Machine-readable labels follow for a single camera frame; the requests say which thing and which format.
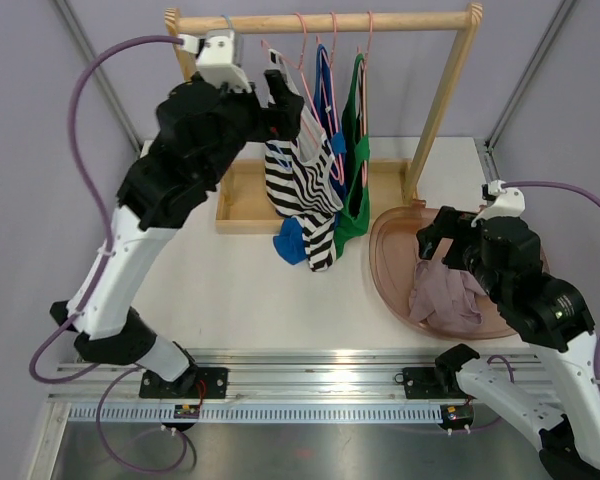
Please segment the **pink hanger of striped top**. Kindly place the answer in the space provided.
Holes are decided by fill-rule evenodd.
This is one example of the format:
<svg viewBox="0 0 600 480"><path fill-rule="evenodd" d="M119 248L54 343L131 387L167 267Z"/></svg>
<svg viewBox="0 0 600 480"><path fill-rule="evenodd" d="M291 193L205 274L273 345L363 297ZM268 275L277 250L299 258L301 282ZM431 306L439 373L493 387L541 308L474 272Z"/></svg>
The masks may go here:
<svg viewBox="0 0 600 480"><path fill-rule="evenodd" d="M285 68L291 67L292 69L295 69L299 72L300 78L302 80L302 86L304 88L304 93L306 94L305 100L308 101L308 105L311 110L313 121L315 121L320 126L320 128L322 128L322 124L320 121L320 115L319 115L318 111L316 110L315 104L313 102L313 95L311 93L311 89L309 88L307 78L305 75L305 70L304 70L304 56L305 56L306 46L307 46L307 41L308 41L308 27L307 27L306 21L302 14L300 14L299 12L294 12L294 15L299 20L301 27L302 27L302 33L303 33L303 40L302 40L303 43L302 43L302 47L301 47L301 53L300 53L299 60L298 60L298 62L293 63L289 60L289 58L285 57L282 54L278 55L276 58L282 62L282 65L285 66ZM269 42L267 42L264 39L261 40L261 47L263 48L263 50L266 50L267 52L270 49L272 49ZM311 138L312 142L314 143L315 147L317 148L318 140L320 139L320 137L313 135L313 131L310 129L310 125L306 122L305 119L303 119L302 116L301 116L301 126L304 127L304 132L309 135L309 138ZM341 186L344 186L343 160L341 160L341 159L339 160L338 155L336 155L336 157L335 157L334 167L331 167L330 175L335 182L337 182Z"/></svg>

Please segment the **light blue wire hanger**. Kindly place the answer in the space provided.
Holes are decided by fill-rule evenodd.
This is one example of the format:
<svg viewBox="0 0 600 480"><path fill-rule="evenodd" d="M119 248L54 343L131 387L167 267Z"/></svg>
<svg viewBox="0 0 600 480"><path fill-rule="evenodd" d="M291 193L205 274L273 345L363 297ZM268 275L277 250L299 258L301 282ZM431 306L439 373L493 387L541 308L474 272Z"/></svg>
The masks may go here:
<svg viewBox="0 0 600 480"><path fill-rule="evenodd" d="M234 61L235 64L241 68L242 67L242 59L243 59L243 39L239 33L237 33L234 29L233 23L229 16L224 15L223 18L227 22L229 30L232 32L234 36ZM297 87L293 83L287 66L284 64L284 60L282 55L275 49L268 47L267 43L264 42L263 46L266 47L265 53L269 57L268 70L277 70L281 73L282 79L285 84L290 88L290 91L294 94L298 94L299 91ZM274 165L277 165L282 168L284 172L290 173L292 171L292 148L295 147L296 144L294 141L285 142L285 141L274 141L271 140L265 143L265 159L267 161L271 161Z"/></svg>

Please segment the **mauve pink tank top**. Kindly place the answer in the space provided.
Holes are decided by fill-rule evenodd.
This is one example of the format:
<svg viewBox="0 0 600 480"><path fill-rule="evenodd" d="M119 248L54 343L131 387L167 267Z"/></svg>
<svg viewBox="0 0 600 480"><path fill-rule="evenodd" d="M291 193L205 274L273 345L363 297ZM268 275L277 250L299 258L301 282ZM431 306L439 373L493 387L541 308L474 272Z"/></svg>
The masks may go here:
<svg viewBox="0 0 600 480"><path fill-rule="evenodd" d="M449 269L439 260L420 260L408 301L409 319L445 333L472 333L484 323L477 303L484 296L468 272Z"/></svg>

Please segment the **black white striped tank top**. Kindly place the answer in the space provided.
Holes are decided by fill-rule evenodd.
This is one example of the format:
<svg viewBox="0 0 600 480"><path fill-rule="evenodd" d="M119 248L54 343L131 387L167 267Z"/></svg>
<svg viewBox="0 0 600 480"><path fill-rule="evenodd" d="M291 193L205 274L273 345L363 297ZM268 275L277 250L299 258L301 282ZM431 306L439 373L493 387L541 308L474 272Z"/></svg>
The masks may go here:
<svg viewBox="0 0 600 480"><path fill-rule="evenodd" d="M316 148L301 126L292 148L292 171L267 161L264 156L265 190L282 226L273 237L276 253L287 263L305 262L313 272L322 272L336 260L334 230L343 208L330 175L335 157L323 127L313 121L310 107L301 116L319 136Z"/></svg>

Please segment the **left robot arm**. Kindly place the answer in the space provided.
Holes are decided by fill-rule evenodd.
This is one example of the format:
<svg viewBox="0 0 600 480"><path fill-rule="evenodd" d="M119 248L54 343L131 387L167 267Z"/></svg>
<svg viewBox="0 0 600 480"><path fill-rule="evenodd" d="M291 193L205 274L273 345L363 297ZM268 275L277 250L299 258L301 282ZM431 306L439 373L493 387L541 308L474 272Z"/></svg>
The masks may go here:
<svg viewBox="0 0 600 480"><path fill-rule="evenodd" d="M57 324L76 332L74 346L84 360L138 365L163 398L194 391L198 367L177 343L152 330L131 303L161 250L215 191L245 145L298 136L304 99L280 71L269 69L264 76L271 95L267 105L251 85L214 86L194 75L157 106L159 132L116 194L110 238L81 290L50 308Z"/></svg>

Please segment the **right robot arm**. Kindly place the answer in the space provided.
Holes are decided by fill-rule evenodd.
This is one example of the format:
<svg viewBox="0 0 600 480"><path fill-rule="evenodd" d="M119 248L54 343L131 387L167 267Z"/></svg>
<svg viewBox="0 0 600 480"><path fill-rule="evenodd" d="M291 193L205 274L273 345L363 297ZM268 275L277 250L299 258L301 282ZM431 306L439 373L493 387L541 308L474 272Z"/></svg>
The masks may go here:
<svg viewBox="0 0 600 480"><path fill-rule="evenodd" d="M535 448L552 478L600 479L594 321L573 285L544 272L539 236L519 217L483 219L445 206L416 238L426 260L442 240L450 240L444 265L470 273L507 325L533 348L561 406L539 402L464 344L436 358L436 389L485 403Z"/></svg>

